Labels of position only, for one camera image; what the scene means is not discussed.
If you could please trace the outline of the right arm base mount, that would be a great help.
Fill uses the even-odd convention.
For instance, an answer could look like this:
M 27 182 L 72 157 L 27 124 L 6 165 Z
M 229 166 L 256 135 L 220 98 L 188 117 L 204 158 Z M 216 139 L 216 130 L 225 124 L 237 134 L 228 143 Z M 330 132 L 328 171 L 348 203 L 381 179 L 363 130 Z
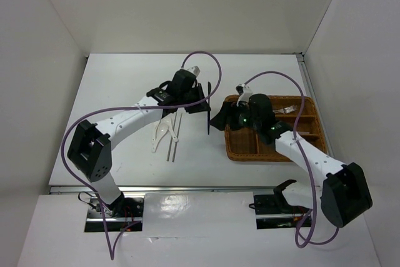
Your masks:
M 281 207 L 273 194 L 254 195 L 248 207 L 255 213 L 257 229 L 295 228 L 309 211 L 301 206 Z

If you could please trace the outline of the brown wicker cutlery tray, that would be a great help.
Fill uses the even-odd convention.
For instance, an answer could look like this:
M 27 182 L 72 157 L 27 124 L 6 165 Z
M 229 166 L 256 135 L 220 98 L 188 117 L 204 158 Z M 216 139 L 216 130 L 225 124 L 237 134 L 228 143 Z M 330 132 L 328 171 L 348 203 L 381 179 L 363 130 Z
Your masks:
M 269 99 L 272 102 L 274 110 L 292 105 L 300 107 L 301 105 L 300 96 L 270 96 Z M 297 131 L 318 133 L 317 136 L 309 135 L 302 137 L 323 153 L 328 153 L 315 103 L 310 97 L 305 97 L 304 109 L 297 124 Z M 242 128 L 232 131 L 229 127 L 226 127 L 224 137 L 227 156 L 233 161 L 273 163 L 290 161 L 287 157 L 273 150 L 272 147 L 265 145 L 258 134 L 252 129 Z

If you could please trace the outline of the aluminium rail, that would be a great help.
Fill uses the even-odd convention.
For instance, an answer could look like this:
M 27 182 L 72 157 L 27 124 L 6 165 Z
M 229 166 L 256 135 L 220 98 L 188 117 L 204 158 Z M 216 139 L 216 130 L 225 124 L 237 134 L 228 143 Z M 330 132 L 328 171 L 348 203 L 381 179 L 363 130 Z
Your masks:
M 313 84 L 311 82 L 311 77 L 309 75 L 309 71 L 308 71 L 307 66 L 306 66 L 305 55 L 303 53 L 295 53 L 294 55 L 296 56 L 296 60 L 297 60 L 297 63 L 299 65 L 299 70 L 300 70 L 301 77 L 302 77 L 302 80 L 303 80 L 303 84 L 304 84 L 304 87 L 305 87 L 305 90 L 306 90 L 306 94 L 309 97 L 311 97 L 313 99 L 314 103 L 315 103 L 317 115 L 319 117 L 319 120 L 321 122 L 321 127 L 322 127 L 322 130 L 323 130 L 322 133 L 324 134 L 324 141 L 325 141 L 326 146 L 327 146 L 327 153 L 328 153 L 328 155 L 332 155 L 332 149 L 331 149 L 331 145 L 330 145 L 330 142 L 329 142 L 329 138 L 328 138 L 327 133 L 326 133 L 326 128 L 324 127 L 324 122 L 323 122 L 323 119 L 322 119 L 322 116 L 321 116 L 321 112 L 319 110 L 316 94 L 315 94 L 315 91 L 314 91 L 314 88 L 313 88 Z
M 124 193 L 201 193 L 201 192 L 253 192 L 254 194 L 273 194 L 272 186 L 120 186 Z M 83 186 L 51 186 L 50 194 L 71 194 L 90 192 Z

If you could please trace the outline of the white ceramic spoon upper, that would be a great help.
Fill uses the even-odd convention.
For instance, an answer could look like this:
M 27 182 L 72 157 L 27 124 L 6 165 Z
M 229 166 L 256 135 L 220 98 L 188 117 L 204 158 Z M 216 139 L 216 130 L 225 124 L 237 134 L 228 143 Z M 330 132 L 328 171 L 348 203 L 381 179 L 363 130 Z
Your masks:
M 166 124 L 167 125 L 167 130 L 168 130 L 168 132 L 169 132 L 169 134 L 171 135 L 172 134 L 172 137 L 173 137 L 173 141 L 175 142 L 175 143 L 177 143 L 178 141 L 179 141 L 179 139 L 178 139 L 178 136 L 177 136 L 177 134 L 176 133 L 174 133 L 174 131 L 173 131 L 173 120 L 172 120 L 172 118 L 171 117 L 169 117 L 169 116 L 166 116 L 166 117 L 164 117 L 164 118 L 162 118 L 162 123 L 164 123 L 164 124 Z

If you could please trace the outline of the aluminium rail right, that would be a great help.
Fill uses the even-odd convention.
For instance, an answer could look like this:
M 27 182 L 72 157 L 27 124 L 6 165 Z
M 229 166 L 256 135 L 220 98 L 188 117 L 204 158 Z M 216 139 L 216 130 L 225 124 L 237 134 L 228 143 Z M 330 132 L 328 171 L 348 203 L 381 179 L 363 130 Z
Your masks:
M 332 149 L 331 149 L 331 145 L 330 145 L 330 142 L 329 142 L 329 138 L 328 138 L 327 133 L 326 133 L 326 128 L 324 127 L 324 122 L 323 122 L 323 119 L 322 119 L 322 116 L 321 116 L 321 112 L 319 110 L 316 94 L 315 94 L 315 91 L 314 91 L 314 88 L 313 88 L 313 84 L 311 82 L 311 77 L 309 75 L 309 71 L 308 71 L 307 66 L 306 66 L 305 55 L 303 53 L 295 53 L 294 55 L 296 56 L 296 60 L 297 60 L 297 63 L 299 65 L 299 70 L 300 70 L 301 77 L 302 77 L 302 80 L 303 80 L 303 84 L 304 84 L 304 87 L 305 87 L 305 90 L 306 90 L 306 94 L 309 97 L 311 97 L 313 99 L 314 103 L 315 103 L 317 115 L 319 117 L 319 120 L 321 122 L 321 127 L 322 127 L 322 130 L 323 130 L 322 133 L 324 134 L 324 141 L 325 141 L 326 146 L 327 146 L 327 153 L 328 153 L 328 155 L 332 155 Z

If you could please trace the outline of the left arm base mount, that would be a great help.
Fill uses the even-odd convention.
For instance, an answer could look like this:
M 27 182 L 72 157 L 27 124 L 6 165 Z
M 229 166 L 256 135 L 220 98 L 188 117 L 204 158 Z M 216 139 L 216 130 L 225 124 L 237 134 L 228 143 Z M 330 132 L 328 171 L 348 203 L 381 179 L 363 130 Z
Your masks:
M 126 204 L 122 208 L 111 210 L 104 205 L 103 212 L 94 194 L 80 192 L 77 198 L 80 202 L 87 205 L 84 227 L 86 233 L 104 232 L 103 218 L 106 220 L 109 232 L 118 232 L 125 227 L 128 227 L 127 231 L 142 231 L 144 195 L 128 194 L 125 198 Z

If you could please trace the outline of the aluminium rail front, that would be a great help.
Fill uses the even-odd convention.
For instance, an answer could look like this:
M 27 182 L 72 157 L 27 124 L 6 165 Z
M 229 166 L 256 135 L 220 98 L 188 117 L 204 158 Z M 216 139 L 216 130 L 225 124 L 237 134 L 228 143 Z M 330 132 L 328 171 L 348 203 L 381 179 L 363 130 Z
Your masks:
M 254 194 L 273 194 L 272 186 L 120 186 L 124 193 L 201 193 L 201 192 L 253 192 Z M 51 186 L 50 194 L 71 194 L 90 192 L 83 186 Z

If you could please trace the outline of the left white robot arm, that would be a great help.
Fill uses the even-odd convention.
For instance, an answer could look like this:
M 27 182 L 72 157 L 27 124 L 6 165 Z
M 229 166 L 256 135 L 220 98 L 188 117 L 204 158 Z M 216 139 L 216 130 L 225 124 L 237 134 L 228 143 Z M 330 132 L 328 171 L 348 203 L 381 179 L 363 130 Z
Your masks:
M 85 119 L 77 125 L 67 157 L 100 195 L 101 208 L 109 216 L 121 214 L 128 205 L 111 176 L 112 150 L 141 128 L 175 113 L 176 106 L 204 99 L 197 82 L 199 73 L 197 66 L 180 69 L 172 80 L 147 92 L 135 110 L 124 110 L 97 123 Z

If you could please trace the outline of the grey chopstick left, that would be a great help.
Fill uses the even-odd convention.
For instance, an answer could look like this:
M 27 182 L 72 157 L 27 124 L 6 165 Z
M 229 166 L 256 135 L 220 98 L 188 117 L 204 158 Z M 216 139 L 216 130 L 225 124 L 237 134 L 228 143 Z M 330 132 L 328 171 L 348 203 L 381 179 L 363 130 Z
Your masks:
M 177 115 L 178 115 L 178 112 L 175 112 L 175 113 L 174 113 L 174 121 L 173 121 L 173 123 L 172 123 L 172 126 L 173 126 L 173 127 L 172 127 L 173 129 L 172 129 L 172 130 L 174 131 L 174 133 L 175 133 Z M 172 134 L 171 134 L 171 139 L 170 139 L 170 142 L 169 142 L 169 147 L 168 147 L 168 152 L 167 152 L 167 157 L 166 157 L 166 161 L 167 161 L 167 162 L 169 162 L 169 160 L 170 160 L 172 144 L 173 144 L 173 136 L 172 136 Z

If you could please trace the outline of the white ceramic spoon left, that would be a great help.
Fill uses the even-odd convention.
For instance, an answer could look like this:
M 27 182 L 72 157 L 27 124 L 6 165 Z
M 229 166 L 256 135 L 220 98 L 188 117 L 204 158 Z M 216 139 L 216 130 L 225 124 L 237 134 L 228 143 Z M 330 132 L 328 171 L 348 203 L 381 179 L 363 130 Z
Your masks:
M 151 143 L 154 144 L 154 142 L 156 141 L 157 138 L 157 130 L 158 130 L 158 126 L 159 126 L 160 121 L 156 121 L 152 124 L 152 140 Z

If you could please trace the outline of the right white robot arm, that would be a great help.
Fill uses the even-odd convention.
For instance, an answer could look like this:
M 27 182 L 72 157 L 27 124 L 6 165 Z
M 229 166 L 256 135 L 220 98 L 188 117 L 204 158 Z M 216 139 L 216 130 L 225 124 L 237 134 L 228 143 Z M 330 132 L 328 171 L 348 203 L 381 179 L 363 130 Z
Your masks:
M 304 140 L 288 123 L 279 120 L 265 94 L 254 94 L 247 102 L 225 101 L 209 124 L 226 128 L 255 130 L 261 141 L 274 146 L 305 171 L 311 171 L 321 189 L 321 209 L 326 219 L 338 228 L 363 214 L 373 201 L 363 169 L 356 163 L 344 164 Z

